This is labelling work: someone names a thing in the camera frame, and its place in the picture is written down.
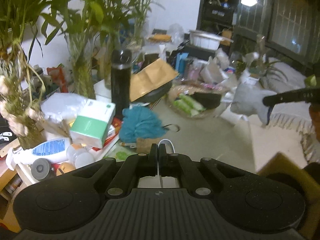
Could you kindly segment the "tan drawstring pouch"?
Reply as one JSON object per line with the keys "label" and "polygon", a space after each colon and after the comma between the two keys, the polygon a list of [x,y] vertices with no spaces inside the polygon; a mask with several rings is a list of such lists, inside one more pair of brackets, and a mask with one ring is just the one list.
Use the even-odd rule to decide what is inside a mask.
{"label": "tan drawstring pouch", "polygon": [[155,139],[150,139],[150,138],[137,138],[136,141],[136,153],[150,153],[151,146],[153,144],[158,144],[160,142],[161,138],[155,138]]}

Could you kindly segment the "blue mesh bath loofah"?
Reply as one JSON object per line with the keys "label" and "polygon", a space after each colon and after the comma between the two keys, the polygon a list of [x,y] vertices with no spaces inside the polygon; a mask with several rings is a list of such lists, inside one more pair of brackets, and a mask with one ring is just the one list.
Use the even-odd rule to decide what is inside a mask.
{"label": "blue mesh bath loofah", "polygon": [[135,106],[122,111],[123,123],[119,139],[124,143],[136,143],[137,139],[157,139],[167,131],[179,132],[176,124],[163,125],[156,113],[147,107]]}

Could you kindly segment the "green wet wipes pack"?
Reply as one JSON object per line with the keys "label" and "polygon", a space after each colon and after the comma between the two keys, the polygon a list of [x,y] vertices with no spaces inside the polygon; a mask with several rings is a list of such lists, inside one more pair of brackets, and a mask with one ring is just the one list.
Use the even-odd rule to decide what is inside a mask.
{"label": "green wet wipes pack", "polygon": [[117,142],[104,156],[106,158],[114,158],[117,162],[125,161],[129,156],[137,154],[134,150],[128,147],[121,146],[121,143]]}

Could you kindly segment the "white round jar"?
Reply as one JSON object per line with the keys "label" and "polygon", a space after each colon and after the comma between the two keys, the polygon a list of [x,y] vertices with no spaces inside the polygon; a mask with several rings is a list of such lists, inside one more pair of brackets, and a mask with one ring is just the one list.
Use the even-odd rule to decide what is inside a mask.
{"label": "white round jar", "polygon": [[90,165],[95,162],[95,159],[91,153],[86,149],[78,149],[74,154],[74,166],[76,169]]}

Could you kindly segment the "potted green plant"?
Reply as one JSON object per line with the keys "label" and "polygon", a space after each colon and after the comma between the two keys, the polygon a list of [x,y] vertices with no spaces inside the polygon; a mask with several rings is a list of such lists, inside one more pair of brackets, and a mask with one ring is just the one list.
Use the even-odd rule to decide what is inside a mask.
{"label": "potted green plant", "polygon": [[270,58],[266,54],[260,56],[259,53],[252,52],[242,56],[242,63],[245,68],[240,74],[239,83],[254,86],[269,71],[274,69],[276,63],[281,63],[281,61],[277,59],[270,61]]}

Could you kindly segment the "green wipe packet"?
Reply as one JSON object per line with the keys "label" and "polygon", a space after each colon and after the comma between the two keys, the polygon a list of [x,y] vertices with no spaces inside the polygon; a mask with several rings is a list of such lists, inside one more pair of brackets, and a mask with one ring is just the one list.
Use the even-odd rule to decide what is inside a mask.
{"label": "green wipe packet", "polygon": [[179,94],[178,96],[181,100],[183,100],[188,106],[190,106],[191,108],[197,110],[197,111],[205,111],[206,108],[200,104],[199,102],[197,102],[195,99],[193,99],[191,96],[187,95],[187,94]]}

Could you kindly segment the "green white tissue box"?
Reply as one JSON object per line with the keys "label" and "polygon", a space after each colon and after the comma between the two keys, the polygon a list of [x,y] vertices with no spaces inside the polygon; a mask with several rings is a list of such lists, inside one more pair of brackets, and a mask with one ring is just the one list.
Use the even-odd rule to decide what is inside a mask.
{"label": "green white tissue box", "polygon": [[115,110],[114,103],[88,99],[70,129],[72,142],[103,148]]}

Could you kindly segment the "black sponge block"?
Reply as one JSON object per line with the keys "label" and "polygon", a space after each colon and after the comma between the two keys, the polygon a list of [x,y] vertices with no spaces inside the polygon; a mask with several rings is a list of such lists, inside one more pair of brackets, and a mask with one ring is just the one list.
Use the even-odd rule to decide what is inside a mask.
{"label": "black sponge block", "polygon": [[206,109],[215,109],[221,103],[221,94],[196,92],[191,97]]}

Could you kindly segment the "black zip case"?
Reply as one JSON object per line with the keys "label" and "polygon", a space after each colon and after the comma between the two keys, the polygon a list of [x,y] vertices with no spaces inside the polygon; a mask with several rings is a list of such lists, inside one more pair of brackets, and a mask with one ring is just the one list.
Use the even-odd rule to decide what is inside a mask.
{"label": "black zip case", "polygon": [[153,103],[159,100],[161,97],[163,97],[172,87],[172,81],[162,85],[161,87],[145,94],[144,96],[138,98],[134,101],[136,102],[142,102],[142,103]]}

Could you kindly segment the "orange toy with carabiner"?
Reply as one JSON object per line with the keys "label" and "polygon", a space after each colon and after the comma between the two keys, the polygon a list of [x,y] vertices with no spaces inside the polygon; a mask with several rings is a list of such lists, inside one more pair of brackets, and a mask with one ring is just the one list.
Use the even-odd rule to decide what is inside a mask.
{"label": "orange toy with carabiner", "polygon": [[56,175],[60,176],[75,170],[75,167],[70,163],[61,163],[58,165]]}

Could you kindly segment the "cardboard box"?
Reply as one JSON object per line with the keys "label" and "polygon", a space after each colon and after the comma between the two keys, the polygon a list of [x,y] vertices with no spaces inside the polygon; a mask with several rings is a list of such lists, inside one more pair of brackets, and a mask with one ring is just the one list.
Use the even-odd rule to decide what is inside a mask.
{"label": "cardboard box", "polygon": [[306,211],[298,231],[306,239],[319,239],[319,163],[310,163],[301,169],[279,152],[258,174],[289,185],[302,194]]}

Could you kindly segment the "brown paper envelope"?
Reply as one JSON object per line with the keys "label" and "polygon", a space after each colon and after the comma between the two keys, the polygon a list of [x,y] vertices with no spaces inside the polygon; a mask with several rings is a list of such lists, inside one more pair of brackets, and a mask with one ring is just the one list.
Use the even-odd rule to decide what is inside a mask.
{"label": "brown paper envelope", "polygon": [[178,72],[170,64],[162,59],[157,59],[138,74],[131,75],[130,101],[136,101],[149,92],[172,81],[177,76]]}

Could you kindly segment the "white tray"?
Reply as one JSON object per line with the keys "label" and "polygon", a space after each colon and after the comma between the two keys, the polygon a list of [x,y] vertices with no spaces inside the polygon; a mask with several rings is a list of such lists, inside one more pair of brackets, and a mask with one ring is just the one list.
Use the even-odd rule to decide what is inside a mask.
{"label": "white tray", "polygon": [[107,139],[102,149],[72,144],[68,138],[57,138],[43,142],[35,148],[24,150],[10,148],[6,157],[6,165],[12,171],[16,165],[32,165],[37,159],[46,159],[50,164],[70,163],[75,168],[89,165],[101,160],[119,140],[116,134]]}

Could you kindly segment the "white plastic tub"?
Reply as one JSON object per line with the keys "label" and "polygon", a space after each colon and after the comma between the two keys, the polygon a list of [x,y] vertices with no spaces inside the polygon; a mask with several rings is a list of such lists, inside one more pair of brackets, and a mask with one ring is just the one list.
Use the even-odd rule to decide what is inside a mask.
{"label": "white plastic tub", "polygon": [[207,33],[200,30],[190,30],[189,33],[190,33],[190,36],[189,36],[190,44],[202,49],[216,51],[218,50],[220,43],[222,41],[227,41],[230,43],[234,42],[229,38],[212,34],[212,33]]}

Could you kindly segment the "black storage shelf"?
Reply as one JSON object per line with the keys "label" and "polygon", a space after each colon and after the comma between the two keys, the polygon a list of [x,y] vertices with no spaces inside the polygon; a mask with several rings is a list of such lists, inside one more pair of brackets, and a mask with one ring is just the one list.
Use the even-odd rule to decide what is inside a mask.
{"label": "black storage shelf", "polygon": [[200,0],[197,30],[219,33],[236,25],[240,0]]}

